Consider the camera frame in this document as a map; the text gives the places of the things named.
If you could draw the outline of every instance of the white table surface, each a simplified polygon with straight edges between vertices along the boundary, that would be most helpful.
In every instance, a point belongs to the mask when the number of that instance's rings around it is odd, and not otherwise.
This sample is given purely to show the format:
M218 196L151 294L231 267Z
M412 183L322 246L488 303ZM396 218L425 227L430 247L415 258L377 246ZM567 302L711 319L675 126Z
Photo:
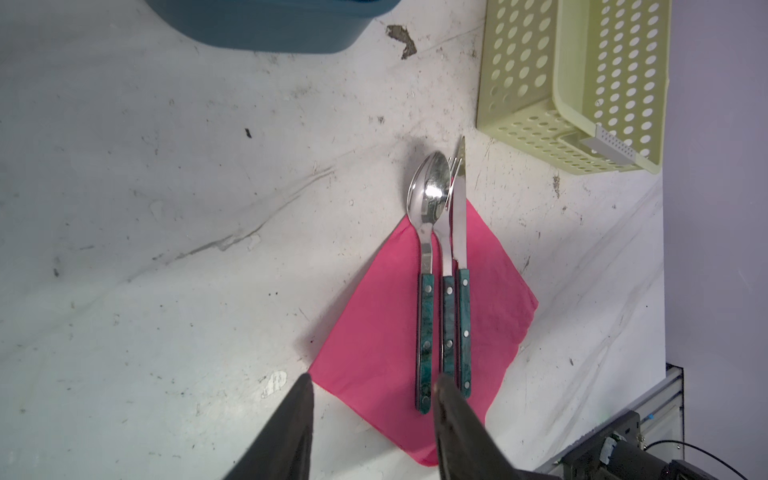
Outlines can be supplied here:
M535 468L662 380L661 177L556 189L477 132L484 14L403 0L341 54L271 55L138 0L3 0L0 477L224 475L461 134L541 301L488 413L504 453ZM437 476L317 387L314 430L310 478Z

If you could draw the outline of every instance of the spoon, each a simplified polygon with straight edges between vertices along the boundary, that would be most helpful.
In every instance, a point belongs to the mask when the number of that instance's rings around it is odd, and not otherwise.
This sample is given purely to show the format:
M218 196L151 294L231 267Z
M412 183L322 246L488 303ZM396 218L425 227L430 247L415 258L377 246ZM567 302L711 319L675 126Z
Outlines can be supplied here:
M445 211L451 171L440 152L430 154L419 166L408 189L408 219L421 243L419 275L419 318L416 347L416 409L429 412L432 403L432 321L434 318L435 276L432 275L432 228Z

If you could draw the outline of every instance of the black cable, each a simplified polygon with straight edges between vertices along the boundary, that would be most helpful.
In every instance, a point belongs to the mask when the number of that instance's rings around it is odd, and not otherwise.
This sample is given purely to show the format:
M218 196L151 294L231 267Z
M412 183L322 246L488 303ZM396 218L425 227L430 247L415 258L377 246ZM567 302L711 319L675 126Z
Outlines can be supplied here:
M647 445L647 446L646 446L646 447L645 447L643 450L644 450L644 451L645 451L645 450L648 450L650 447L652 447L652 446L654 446L654 445L659 445L660 443L677 443L677 444L679 444L679 445L685 445L686 447L691 447L691 448L692 448L692 449L694 449L694 450L698 450L699 452L701 452L701 453L703 453L703 454L705 454L705 455L708 455L708 456L710 456L711 458L714 458L714 459L715 459L715 460L717 460L718 462L720 462L720 463L722 463L723 465L725 465L726 467L730 468L730 470L731 470L733 473L735 473L736 475L740 476L740 477L741 477L743 480L746 480L746 477L745 477L744 475L741 475L741 474L739 473L739 471L738 471L738 470L736 470L734 467L732 467L732 466L728 465L728 464L727 464L726 462L724 462L723 460L720 460L720 459L719 459L719 458L717 458L715 455L712 455L712 454L711 454L711 453L709 453L707 450L704 450L704 449L700 449L699 447L697 447L697 446L695 446L695 445L691 445L690 443L686 443L686 442L680 442L679 440L659 440L658 442L653 442L653 443L651 443L650 445Z

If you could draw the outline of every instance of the blue plastic bin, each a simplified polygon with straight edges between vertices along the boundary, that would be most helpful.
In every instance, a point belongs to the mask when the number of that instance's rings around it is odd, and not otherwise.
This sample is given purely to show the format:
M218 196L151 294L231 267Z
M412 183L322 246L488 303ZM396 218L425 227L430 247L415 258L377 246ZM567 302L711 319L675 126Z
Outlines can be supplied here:
M147 0L163 20L208 45L334 53L400 0Z

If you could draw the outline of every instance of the pink napkin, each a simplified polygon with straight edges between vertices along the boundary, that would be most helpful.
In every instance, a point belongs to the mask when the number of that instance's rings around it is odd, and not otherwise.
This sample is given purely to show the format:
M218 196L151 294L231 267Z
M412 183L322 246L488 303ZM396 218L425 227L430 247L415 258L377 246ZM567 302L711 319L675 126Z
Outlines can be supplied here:
M485 414L533 320L538 301L477 211L467 208L472 279L472 396ZM434 246L435 282L442 275ZM373 261L310 367L314 382L341 399L422 465L437 465L432 411L415 408L419 238L404 218ZM439 341L435 295L433 345ZM432 381L438 358L432 355Z

